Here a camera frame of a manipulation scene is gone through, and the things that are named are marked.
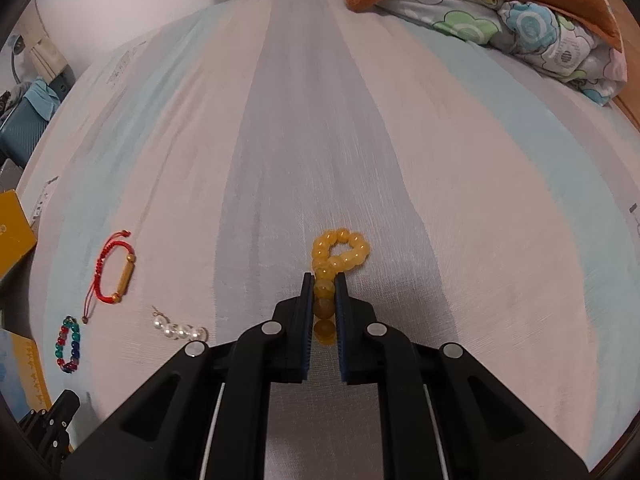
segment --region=green flower pattern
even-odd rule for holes
[[[476,19],[464,10],[450,10],[445,14],[443,21],[433,24],[433,28],[481,45],[487,44],[491,37],[498,33],[498,27],[494,22]]]
[[[556,12],[556,18],[558,19],[558,23],[560,23],[560,25],[562,25],[566,30],[574,30],[575,29],[575,25],[572,22],[570,22],[568,19],[566,19],[559,12]]]

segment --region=yellow bead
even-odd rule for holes
[[[321,258],[326,260],[329,257],[328,249],[316,249],[315,247],[311,251],[311,257],[315,260],[316,258]]]
[[[335,342],[335,325],[328,319],[321,319],[314,326],[314,333],[319,343],[332,345]]]
[[[356,262],[353,259],[353,249],[351,251],[344,251],[340,254],[339,258],[342,260],[342,268],[344,270],[351,270],[356,266]]]
[[[349,245],[353,248],[358,247],[362,242],[365,242],[364,234],[362,233],[351,233],[349,235]]]
[[[369,245],[368,242],[364,242],[364,241],[361,242],[359,245],[357,245],[357,247],[354,247],[354,249],[362,251],[365,256],[369,256],[369,253],[371,252],[371,246]]]
[[[332,300],[335,294],[334,282],[330,280],[316,280],[314,284],[314,294],[316,298],[323,298],[325,300]]]
[[[340,256],[330,256],[327,263],[329,263],[336,274],[338,274],[338,272],[344,272],[344,264]]]
[[[314,301],[314,316],[318,319],[330,319],[335,314],[334,300],[316,298]]]
[[[346,227],[341,227],[340,229],[336,229],[335,234],[337,235],[339,244],[348,243],[350,232]]]
[[[331,247],[332,245],[335,245],[338,235],[333,229],[327,229],[319,238],[324,238],[324,240],[329,244],[329,247]]]
[[[331,249],[331,244],[327,241],[326,238],[324,238],[323,236],[319,236],[314,240],[314,247],[313,247],[314,251],[318,249],[324,249],[325,251],[327,251],[327,254],[328,254],[329,249]]]
[[[333,281],[335,278],[335,270],[326,260],[314,267],[314,274],[316,275],[316,280]]]
[[[326,263],[325,258],[314,258],[313,260],[311,260],[311,270],[314,272],[314,274],[316,273],[316,267],[324,263]]]
[[[352,249],[349,251],[352,254],[353,262],[356,265],[362,265],[364,260],[367,259],[367,253],[365,253],[362,249]]]

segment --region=striped bedsheet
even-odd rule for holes
[[[344,0],[234,0],[91,66],[18,192],[40,222],[28,308],[78,444],[181,343],[152,305],[236,339],[296,295],[313,238],[371,240],[350,291],[414,341],[459,341],[590,468],[640,408],[640,136],[622,113],[517,60]],[[106,237],[138,263],[53,357]],[[108,260],[111,290],[122,259]],[[266,477],[381,478],[376,389],[273,387]]]

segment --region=light blue stripe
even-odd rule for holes
[[[615,128],[618,135],[631,145],[636,156],[640,157],[640,134],[629,119],[618,108],[604,106],[601,108],[601,112]]]
[[[98,83],[107,84],[108,78],[113,73],[113,70],[116,68],[117,63],[120,61],[124,53],[127,50],[133,48],[137,44],[140,44],[141,40],[130,41],[129,43],[124,44],[123,46],[118,47],[116,50],[107,54],[106,56],[96,60],[94,65],[100,64],[100,70],[97,74],[95,74],[92,81],[89,83],[87,88],[82,88],[79,83],[83,78],[91,76],[88,71],[85,71],[81,76],[75,86],[69,92],[69,95],[65,99],[65,110],[64,113],[60,114],[60,118],[56,127],[54,128],[55,133],[57,135],[55,142],[61,142],[65,140],[67,136],[76,132],[80,127],[79,122],[86,115],[86,106],[87,101],[91,97],[92,93],[98,86]]]
[[[127,84],[124,95],[102,124],[88,154],[78,161],[81,165],[76,172],[78,186],[65,206],[60,239],[47,282],[44,311],[47,332],[43,337],[44,372],[52,397],[69,388],[82,402],[81,411],[70,428],[72,444],[77,445],[87,437],[97,423],[89,396],[91,363],[82,362],[81,341],[78,371],[72,375],[60,371],[50,357],[58,327],[67,315],[81,316],[95,258],[111,233],[110,218],[118,208],[130,169],[225,8],[224,4],[210,7],[178,20],[156,35],[152,40],[154,45],[149,45],[136,63],[136,69],[140,66],[142,69]]]
[[[543,175],[574,233],[586,309],[598,335],[598,397],[586,457],[593,468],[637,413],[640,399],[640,272],[625,220],[574,136],[482,48],[412,23],[406,27],[502,123]]]

